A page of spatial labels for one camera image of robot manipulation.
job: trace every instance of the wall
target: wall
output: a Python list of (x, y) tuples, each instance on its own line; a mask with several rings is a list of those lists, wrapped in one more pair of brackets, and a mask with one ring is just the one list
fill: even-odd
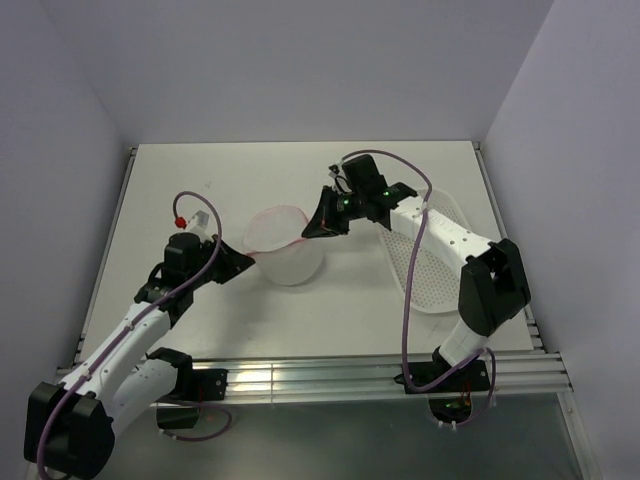
[(124, 172), (120, 135), (35, 0), (0, 4), (0, 472), (75, 350)]
[(556, 0), (484, 152), (606, 478), (638, 478), (640, 3)]
[(131, 143), (484, 138), (552, 0), (42, 0)]

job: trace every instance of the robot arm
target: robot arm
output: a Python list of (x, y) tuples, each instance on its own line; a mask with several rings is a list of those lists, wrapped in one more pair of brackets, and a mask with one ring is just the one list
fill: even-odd
[(483, 347), (505, 321), (531, 299), (517, 246), (474, 234), (437, 210), (426, 210), (417, 192), (402, 183), (388, 186), (373, 158), (361, 155), (330, 167), (350, 191), (325, 186), (318, 208), (302, 232), (306, 238), (349, 233), (349, 222), (367, 218), (385, 228), (418, 238), (423, 215), (427, 223), (420, 247), (440, 258), (460, 279), (460, 321), (434, 356), (457, 365)]
[[(54, 408), (60, 407), (44, 446), (44, 465), (77, 478), (94, 478), (107, 463), (116, 438), (151, 403), (164, 396), (198, 400), (198, 378), (190, 356), (165, 348), (150, 355), (145, 352), (175, 326), (193, 303), (197, 288), (209, 282), (224, 284), (254, 263), (223, 241), (207, 236), (207, 219), (207, 214), (198, 212), (185, 232), (171, 236), (164, 261), (152, 270), (125, 318), (82, 365), (57, 385), (43, 382), (32, 392), (25, 459), (36, 462), (45, 425)], [(215, 260), (200, 274), (217, 242), (220, 247)], [(189, 288), (168, 296), (196, 276)], [(162, 297), (166, 298), (161, 306), (133, 323)], [(89, 366), (100, 359), (99, 368), (91, 373)], [(72, 386), (82, 379), (71, 395)], [(70, 396), (60, 406), (65, 395)]]

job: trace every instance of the gray wall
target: gray wall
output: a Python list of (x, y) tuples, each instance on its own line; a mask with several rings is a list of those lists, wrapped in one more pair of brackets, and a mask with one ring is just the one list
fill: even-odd
[(42, 0), (130, 142), (476, 139), (552, 0)]
[(77, 341), (124, 172), (113, 123), (35, 0), (0, 4), (0, 476)]
[(606, 478), (638, 478), (640, 3), (556, 0), (486, 139)]

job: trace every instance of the white table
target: white table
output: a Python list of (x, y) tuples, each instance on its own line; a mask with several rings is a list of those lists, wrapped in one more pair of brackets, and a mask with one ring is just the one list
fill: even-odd
[[(103, 274), (89, 313), (81, 358), (87, 358), (121, 321), (175, 233), (171, 202), (181, 190), (207, 196), (219, 210), (223, 238), (241, 250), (253, 215), (291, 204), (312, 214), (328, 165), (362, 148), (395, 152), (415, 162), (462, 208), (473, 230), (500, 238), (470, 142), (347, 142), (142, 145), (117, 218)], [(391, 184), (422, 188), (420, 179), (391, 159), (376, 158)], [(190, 198), (188, 217), (204, 209)], [(402, 298), (384, 259), (374, 225), (352, 223), (348, 236), (323, 240), (325, 261), (313, 281), (271, 284), (253, 267), (226, 285), (207, 285), (176, 327), (157, 346), (199, 359), (275, 359), (385, 355), (400, 352)], [(410, 352), (430, 353), (456, 314), (414, 313)], [(497, 351), (532, 350), (519, 314), (492, 337)]]

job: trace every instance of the gray floor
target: gray floor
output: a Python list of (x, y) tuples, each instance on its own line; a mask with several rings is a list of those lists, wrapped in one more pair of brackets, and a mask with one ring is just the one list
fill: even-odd
[[(236, 407), (201, 444), (160, 437), (153, 412), (119, 440), (100, 480), (575, 479), (555, 395), (498, 398), (477, 423), (439, 430), (425, 400)], [(198, 428), (215, 428), (216, 418)]]

